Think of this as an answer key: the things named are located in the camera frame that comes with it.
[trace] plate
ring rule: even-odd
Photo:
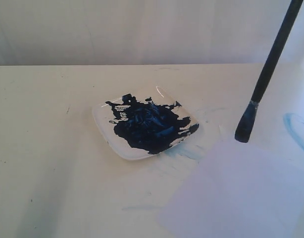
[[[139,160],[169,149],[199,123],[165,90],[147,87],[93,107],[95,122],[111,148],[126,160]]]

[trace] white wall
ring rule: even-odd
[[[0,0],[0,65],[264,62],[290,0]],[[281,61],[304,55],[304,3]]]

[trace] tabletop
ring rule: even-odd
[[[206,152],[234,134],[262,64],[0,66],[0,238],[170,238],[155,217]],[[200,122],[180,145],[120,158],[92,106],[161,86]],[[277,66],[250,143],[304,170],[304,72]],[[304,238],[304,208],[295,238]]]

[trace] white paper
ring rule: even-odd
[[[303,171],[249,144],[219,142],[158,221],[180,238],[288,238],[303,202]]]

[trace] paintbrush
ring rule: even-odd
[[[256,83],[249,105],[243,113],[236,129],[235,139],[240,142],[247,143],[249,141],[258,105],[270,82],[302,3],[303,0],[292,0],[289,5],[280,30],[277,33],[271,51]]]

